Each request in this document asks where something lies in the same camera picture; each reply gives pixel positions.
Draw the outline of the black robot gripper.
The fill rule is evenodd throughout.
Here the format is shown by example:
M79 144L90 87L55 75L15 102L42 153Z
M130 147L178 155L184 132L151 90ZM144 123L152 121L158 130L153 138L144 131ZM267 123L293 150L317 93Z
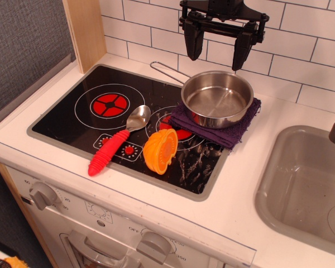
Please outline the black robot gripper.
M192 61L202 53L205 32L236 38L233 71L240 70L252 46L264 40L269 16L247 7L244 1L181 1L180 6L180 26Z

